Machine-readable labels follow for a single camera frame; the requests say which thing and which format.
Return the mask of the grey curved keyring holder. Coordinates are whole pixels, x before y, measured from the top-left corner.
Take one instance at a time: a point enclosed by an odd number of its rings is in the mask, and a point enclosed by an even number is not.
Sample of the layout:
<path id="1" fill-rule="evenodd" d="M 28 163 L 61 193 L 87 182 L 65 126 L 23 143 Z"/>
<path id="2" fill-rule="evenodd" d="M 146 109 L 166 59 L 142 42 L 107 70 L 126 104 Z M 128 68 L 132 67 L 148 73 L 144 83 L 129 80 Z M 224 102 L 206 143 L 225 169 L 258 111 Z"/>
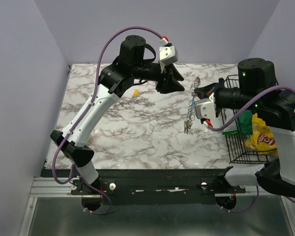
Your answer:
<path id="1" fill-rule="evenodd" d="M 186 120 L 184 121 L 184 133 L 188 134 L 189 130 L 192 127 L 193 121 L 195 120 L 194 115 L 194 103 L 195 103 L 195 93 L 194 89 L 199 88 L 201 85 L 201 79 L 199 77 L 196 77 L 195 80 L 192 82 L 190 89 L 191 89 L 191 100 L 188 103 L 188 110 L 186 115 Z"/>

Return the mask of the blue key tag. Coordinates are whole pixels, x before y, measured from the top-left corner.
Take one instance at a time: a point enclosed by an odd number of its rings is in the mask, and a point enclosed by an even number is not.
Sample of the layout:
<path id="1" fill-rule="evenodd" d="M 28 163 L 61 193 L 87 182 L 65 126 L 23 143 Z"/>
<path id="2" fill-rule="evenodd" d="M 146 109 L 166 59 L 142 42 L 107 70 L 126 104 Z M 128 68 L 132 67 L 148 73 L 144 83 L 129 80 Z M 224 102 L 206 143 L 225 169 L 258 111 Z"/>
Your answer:
<path id="1" fill-rule="evenodd" d="M 194 102 L 195 102 L 195 98 L 192 97 L 192 99 L 189 101 L 189 105 L 188 105 L 188 112 L 187 112 L 188 116 L 191 116 L 193 114 Z"/>

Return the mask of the yellow key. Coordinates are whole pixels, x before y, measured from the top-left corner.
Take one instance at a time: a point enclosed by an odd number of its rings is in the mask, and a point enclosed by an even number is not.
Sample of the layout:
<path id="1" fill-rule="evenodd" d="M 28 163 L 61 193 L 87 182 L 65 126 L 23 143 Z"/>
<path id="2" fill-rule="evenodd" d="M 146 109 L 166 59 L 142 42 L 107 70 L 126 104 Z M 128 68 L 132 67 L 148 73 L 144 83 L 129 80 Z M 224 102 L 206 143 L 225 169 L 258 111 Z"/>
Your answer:
<path id="1" fill-rule="evenodd" d="M 135 90 L 134 93 L 133 93 L 133 95 L 134 96 L 138 96 L 139 95 L 139 91 L 138 90 Z"/>

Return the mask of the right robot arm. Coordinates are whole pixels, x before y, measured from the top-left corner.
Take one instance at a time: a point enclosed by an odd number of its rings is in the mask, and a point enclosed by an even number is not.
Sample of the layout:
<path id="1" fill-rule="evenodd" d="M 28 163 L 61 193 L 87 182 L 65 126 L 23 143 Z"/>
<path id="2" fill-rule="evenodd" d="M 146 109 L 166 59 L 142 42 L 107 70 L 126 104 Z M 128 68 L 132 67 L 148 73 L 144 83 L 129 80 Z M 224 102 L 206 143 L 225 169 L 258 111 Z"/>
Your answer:
<path id="1" fill-rule="evenodd" d="M 225 87 L 224 80 L 194 89 L 196 117 L 205 123 L 222 109 L 233 109 L 235 117 L 250 110 L 269 127 L 278 158 L 263 165 L 232 168 L 217 179 L 217 189 L 256 185 L 275 195 L 295 198 L 295 89 L 278 85 L 273 62 L 262 58 L 238 63 L 239 85 Z"/>

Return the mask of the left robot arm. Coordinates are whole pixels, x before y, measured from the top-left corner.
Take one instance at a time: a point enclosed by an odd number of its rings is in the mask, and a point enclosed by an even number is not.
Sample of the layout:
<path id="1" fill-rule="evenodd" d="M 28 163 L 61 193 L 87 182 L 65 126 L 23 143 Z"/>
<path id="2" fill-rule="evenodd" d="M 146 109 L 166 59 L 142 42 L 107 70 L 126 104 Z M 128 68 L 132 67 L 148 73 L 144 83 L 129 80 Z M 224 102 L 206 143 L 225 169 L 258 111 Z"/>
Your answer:
<path id="1" fill-rule="evenodd" d="M 156 54 L 155 50 L 138 35 L 130 35 L 121 43 L 119 55 L 112 64 L 103 68 L 95 83 L 93 94 L 87 99 L 77 115 L 61 131 L 53 130 L 50 137 L 57 145 L 57 151 L 70 159 L 73 167 L 84 180 L 82 188 L 88 194 L 99 189 L 99 174 L 92 158 L 94 152 L 87 146 L 89 136 L 106 111 L 113 106 L 124 93 L 135 86 L 153 81 L 160 94 L 184 91 L 180 84 L 184 78 L 174 64 L 178 61 L 175 46 L 167 38 L 160 40 L 159 61 L 145 59 L 145 50 Z"/>

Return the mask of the green snack packet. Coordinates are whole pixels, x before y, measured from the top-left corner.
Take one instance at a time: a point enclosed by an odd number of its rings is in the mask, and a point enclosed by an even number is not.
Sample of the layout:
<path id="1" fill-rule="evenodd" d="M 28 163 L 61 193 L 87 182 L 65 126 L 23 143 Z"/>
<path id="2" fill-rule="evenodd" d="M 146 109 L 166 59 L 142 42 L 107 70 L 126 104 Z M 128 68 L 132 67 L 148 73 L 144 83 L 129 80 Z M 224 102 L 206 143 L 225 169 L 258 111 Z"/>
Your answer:
<path id="1" fill-rule="evenodd" d="M 228 127 L 226 127 L 223 135 L 234 135 L 237 133 L 244 135 L 252 134 L 252 113 L 250 111 L 244 111 L 235 121 L 233 121 Z"/>

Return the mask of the yellow chips bag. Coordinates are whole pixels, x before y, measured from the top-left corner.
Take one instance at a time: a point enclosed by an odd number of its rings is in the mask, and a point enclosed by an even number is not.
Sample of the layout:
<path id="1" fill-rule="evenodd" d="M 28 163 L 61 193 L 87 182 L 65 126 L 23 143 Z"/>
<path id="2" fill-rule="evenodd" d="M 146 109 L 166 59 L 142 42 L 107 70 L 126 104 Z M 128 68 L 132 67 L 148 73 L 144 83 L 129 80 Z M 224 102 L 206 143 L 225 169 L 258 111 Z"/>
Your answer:
<path id="1" fill-rule="evenodd" d="M 263 155 L 278 155 L 274 135 L 257 113 L 252 116 L 252 135 L 244 142 L 244 145 L 249 150 Z"/>

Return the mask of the black mounting rail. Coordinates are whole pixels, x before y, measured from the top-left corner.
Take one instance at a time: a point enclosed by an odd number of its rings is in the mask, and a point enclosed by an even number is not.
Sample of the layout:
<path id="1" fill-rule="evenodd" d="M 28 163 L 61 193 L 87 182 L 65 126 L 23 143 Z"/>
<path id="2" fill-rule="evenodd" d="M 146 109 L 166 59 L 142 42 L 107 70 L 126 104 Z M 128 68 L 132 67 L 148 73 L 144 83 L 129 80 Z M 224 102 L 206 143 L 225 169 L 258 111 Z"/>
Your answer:
<path id="1" fill-rule="evenodd" d="M 224 176 L 225 169 L 102 169 L 95 188 L 106 196 L 90 189 L 81 180 L 73 180 L 71 194 L 82 197 L 82 204 L 96 209 L 118 205 L 214 205 L 221 201 L 234 206 L 235 196 L 244 194 L 241 185 L 230 186 Z"/>

